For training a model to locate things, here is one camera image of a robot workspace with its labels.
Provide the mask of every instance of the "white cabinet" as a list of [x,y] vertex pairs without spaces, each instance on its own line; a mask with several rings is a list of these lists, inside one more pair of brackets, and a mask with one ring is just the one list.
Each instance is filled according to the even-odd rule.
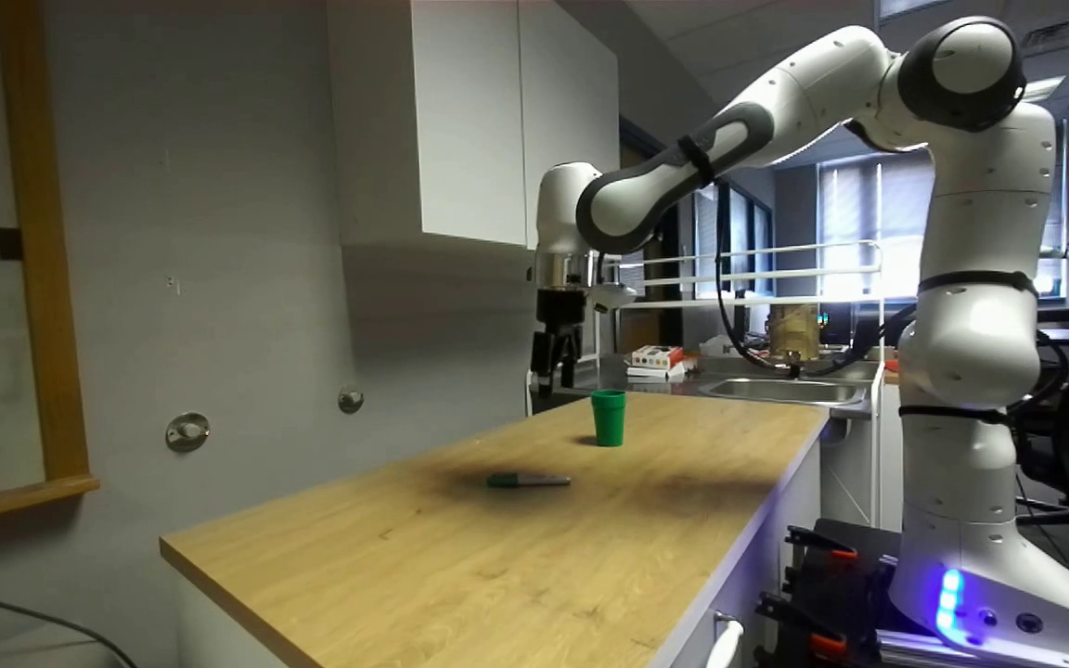
[[553,0],[330,0],[346,247],[535,247],[544,169],[617,169],[617,60]]

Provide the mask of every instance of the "cable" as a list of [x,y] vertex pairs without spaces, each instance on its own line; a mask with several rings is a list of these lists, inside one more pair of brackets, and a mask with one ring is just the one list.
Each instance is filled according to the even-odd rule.
[[23,609],[23,604],[12,604],[12,602],[0,602],[0,609],[16,612],[16,617],[31,617],[31,622],[40,622],[40,625],[57,625],[57,629],[79,630],[79,636],[91,640],[95,647],[112,650],[127,668],[136,668],[132,657],[123,654],[123,647],[113,647],[112,640],[95,636],[91,629],[81,629],[81,625],[69,625],[69,622],[36,612],[36,609]]

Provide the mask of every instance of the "wooden table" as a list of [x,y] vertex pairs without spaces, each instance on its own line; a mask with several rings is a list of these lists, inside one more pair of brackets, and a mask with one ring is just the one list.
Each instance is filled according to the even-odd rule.
[[[579,403],[188,529],[163,558],[284,665],[649,665],[824,420],[631,393],[605,450]],[[492,473],[570,487],[491,490]]]

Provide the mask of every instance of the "ceiling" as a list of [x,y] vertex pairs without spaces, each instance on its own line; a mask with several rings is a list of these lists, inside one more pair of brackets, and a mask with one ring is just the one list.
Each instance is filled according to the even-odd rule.
[[993,17],[1019,38],[1025,75],[1064,81],[1044,99],[1069,118],[1069,0],[627,0],[720,107],[788,52],[835,25],[872,25],[892,49],[956,17]]

